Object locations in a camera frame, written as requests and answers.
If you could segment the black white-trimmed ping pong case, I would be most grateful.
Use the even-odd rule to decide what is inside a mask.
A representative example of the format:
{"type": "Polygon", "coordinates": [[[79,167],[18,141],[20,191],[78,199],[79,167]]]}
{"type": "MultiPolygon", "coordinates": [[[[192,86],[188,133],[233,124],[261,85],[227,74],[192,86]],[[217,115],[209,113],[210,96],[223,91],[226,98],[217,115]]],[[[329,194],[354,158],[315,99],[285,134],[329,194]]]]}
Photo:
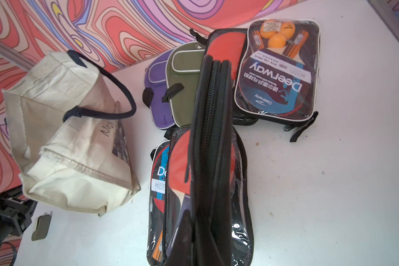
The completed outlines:
{"type": "Polygon", "coordinates": [[[247,31],[234,100],[254,118],[296,129],[295,143],[317,119],[320,25],[314,20],[260,19],[247,31]]]}

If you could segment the clear Deerway ping pong set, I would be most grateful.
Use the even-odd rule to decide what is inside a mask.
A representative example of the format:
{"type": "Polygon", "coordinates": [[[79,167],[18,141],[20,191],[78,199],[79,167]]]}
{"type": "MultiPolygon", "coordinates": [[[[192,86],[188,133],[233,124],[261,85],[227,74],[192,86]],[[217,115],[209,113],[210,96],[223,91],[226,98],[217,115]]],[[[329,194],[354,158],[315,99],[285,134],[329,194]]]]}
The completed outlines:
{"type": "Polygon", "coordinates": [[[165,191],[170,141],[162,142],[151,153],[152,166],[149,193],[149,227],[147,235],[147,261],[151,266],[164,265],[163,229],[165,220],[165,191]]]}

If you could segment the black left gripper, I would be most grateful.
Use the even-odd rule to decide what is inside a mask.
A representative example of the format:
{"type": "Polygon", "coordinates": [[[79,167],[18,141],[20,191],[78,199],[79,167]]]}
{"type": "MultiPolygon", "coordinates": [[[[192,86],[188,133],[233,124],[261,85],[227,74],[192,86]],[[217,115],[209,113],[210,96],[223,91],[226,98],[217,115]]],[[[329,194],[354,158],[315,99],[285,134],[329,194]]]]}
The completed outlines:
{"type": "Polygon", "coordinates": [[[0,248],[8,236],[21,236],[32,224],[37,201],[22,195],[21,185],[0,193],[0,248]]]}

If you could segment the olive ping pong paddle case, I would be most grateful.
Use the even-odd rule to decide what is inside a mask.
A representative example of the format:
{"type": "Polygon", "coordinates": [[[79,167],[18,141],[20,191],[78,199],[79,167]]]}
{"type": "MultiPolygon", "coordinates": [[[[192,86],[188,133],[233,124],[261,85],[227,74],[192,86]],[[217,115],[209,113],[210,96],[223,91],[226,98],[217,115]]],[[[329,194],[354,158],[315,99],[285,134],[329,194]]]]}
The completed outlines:
{"type": "Polygon", "coordinates": [[[169,103],[178,127],[191,125],[204,54],[202,44],[189,42],[176,47],[167,60],[167,90],[162,102],[169,103]]]}

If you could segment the cream canvas tote bag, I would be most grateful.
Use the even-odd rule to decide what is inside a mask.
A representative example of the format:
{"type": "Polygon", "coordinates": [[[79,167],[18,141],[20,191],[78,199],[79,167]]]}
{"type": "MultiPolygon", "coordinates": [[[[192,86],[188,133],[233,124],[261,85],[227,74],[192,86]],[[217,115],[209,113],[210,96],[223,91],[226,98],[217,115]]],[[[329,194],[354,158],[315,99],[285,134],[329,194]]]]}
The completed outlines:
{"type": "Polygon", "coordinates": [[[3,96],[26,197],[102,216],[139,192],[122,123],[136,103],[107,70],[51,52],[3,96]]]}

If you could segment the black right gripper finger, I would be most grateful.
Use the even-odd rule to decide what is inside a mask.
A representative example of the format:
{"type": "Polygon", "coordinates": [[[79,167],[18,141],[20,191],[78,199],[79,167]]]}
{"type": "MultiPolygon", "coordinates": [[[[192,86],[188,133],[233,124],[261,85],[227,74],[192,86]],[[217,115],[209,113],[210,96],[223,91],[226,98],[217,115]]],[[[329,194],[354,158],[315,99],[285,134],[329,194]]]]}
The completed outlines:
{"type": "Polygon", "coordinates": [[[178,233],[165,266],[192,265],[192,223],[189,210],[183,212],[178,233]]]}

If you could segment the clear red ping pong case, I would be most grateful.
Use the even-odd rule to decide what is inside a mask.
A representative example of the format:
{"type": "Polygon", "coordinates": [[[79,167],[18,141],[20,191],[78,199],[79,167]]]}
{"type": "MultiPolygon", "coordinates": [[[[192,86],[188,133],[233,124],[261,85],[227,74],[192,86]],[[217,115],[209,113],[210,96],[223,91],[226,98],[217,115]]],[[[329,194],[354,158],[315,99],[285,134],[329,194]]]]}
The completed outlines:
{"type": "Polygon", "coordinates": [[[228,60],[231,63],[232,89],[236,88],[239,66],[247,49],[247,32],[246,28],[223,28],[205,38],[190,29],[190,34],[205,47],[207,55],[215,61],[228,60]]]}

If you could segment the purple ping pong paddle case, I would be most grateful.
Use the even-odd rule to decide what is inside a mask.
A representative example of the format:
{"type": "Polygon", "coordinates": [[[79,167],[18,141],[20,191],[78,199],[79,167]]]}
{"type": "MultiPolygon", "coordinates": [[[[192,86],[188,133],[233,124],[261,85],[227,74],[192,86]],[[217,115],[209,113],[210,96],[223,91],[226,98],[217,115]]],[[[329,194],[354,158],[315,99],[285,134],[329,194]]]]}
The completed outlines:
{"type": "Polygon", "coordinates": [[[163,103],[167,91],[166,64],[173,50],[158,56],[145,70],[143,103],[150,109],[152,120],[160,130],[167,130],[175,125],[170,104],[163,103]]]}

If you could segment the clear red paddle case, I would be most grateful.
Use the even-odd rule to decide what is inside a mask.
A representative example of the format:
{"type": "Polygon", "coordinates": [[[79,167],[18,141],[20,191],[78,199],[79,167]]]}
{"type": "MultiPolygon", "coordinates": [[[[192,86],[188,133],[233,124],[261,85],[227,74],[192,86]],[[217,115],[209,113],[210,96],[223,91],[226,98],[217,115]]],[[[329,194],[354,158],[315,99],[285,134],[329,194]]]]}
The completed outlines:
{"type": "Polygon", "coordinates": [[[193,266],[232,264],[231,63],[205,55],[190,129],[193,266]]]}

